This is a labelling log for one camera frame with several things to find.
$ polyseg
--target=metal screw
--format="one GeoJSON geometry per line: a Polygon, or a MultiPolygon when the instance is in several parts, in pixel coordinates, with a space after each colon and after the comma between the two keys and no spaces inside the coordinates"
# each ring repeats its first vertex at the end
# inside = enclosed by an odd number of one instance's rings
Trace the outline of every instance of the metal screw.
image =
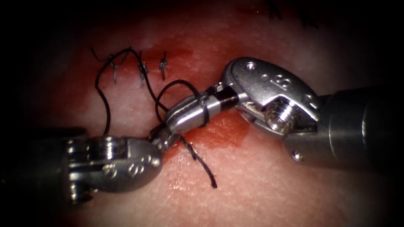
{"type": "Polygon", "coordinates": [[[269,79],[269,76],[267,74],[262,74],[261,75],[261,80],[262,81],[267,81],[269,79]]]}
{"type": "Polygon", "coordinates": [[[277,100],[266,107],[266,124],[274,131],[286,134],[293,129],[299,112],[294,102],[277,100]]]}
{"type": "Polygon", "coordinates": [[[246,64],[245,64],[245,70],[247,70],[247,71],[252,71],[252,70],[254,70],[255,69],[255,63],[253,63],[253,62],[247,62],[246,64]]]}
{"type": "Polygon", "coordinates": [[[144,170],[144,166],[135,166],[135,164],[131,164],[128,168],[128,174],[131,177],[135,177],[136,174],[141,174],[144,170]]]}
{"type": "Polygon", "coordinates": [[[292,158],[295,161],[302,161],[303,160],[303,156],[297,152],[296,150],[292,151],[292,158]]]}
{"type": "Polygon", "coordinates": [[[159,165],[160,165],[160,159],[153,157],[151,159],[151,166],[157,168],[159,167],[159,165]]]}
{"type": "Polygon", "coordinates": [[[102,167],[102,172],[105,176],[109,178],[114,178],[117,175],[117,169],[115,168],[115,164],[107,164],[102,167]]]}

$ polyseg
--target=silver metal part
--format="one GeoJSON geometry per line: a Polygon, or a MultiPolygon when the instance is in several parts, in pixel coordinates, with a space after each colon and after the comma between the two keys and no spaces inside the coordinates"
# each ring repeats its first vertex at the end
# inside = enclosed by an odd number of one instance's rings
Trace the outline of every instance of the silver metal part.
{"type": "Polygon", "coordinates": [[[273,132],[287,134],[299,117],[298,111],[293,101],[281,98],[268,104],[264,113],[265,122],[273,132]]]}
{"type": "Polygon", "coordinates": [[[309,166],[395,172],[399,168],[393,139],[397,125],[385,120],[400,117],[391,108],[398,96],[391,93],[374,87],[328,96],[315,130],[289,133],[283,141],[284,150],[294,161],[309,166]]]}
{"type": "Polygon", "coordinates": [[[72,152],[69,164],[72,196],[78,188],[126,192],[153,180],[162,168],[162,152],[146,139],[96,137],[72,152]]]}
{"type": "Polygon", "coordinates": [[[174,134],[170,131],[170,128],[161,124],[157,127],[156,132],[150,137],[150,141],[155,145],[162,153],[168,150],[181,134],[174,134]]]}
{"type": "MultiPolygon", "coordinates": [[[[221,111],[221,103],[213,95],[201,94],[205,100],[209,118],[221,111]]],[[[172,107],[165,115],[165,123],[173,134],[181,134],[197,128],[204,123],[204,114],[201,105],[194,95],[189,96],[172,107]]]]}
{"type": "Polygon", "coordinates": [[[319,119],[321,103],[311,88],[289,71],[269,62],[256,58],[234,59],[224,70],[221,86],[230,86],[238,94],[237,108],[244,119],[273,137],[282,139],[298,116],[319,119]],[[285,100],[289,107],[285,106],[282,112],[270,110],[273,103],[285,100]]]}

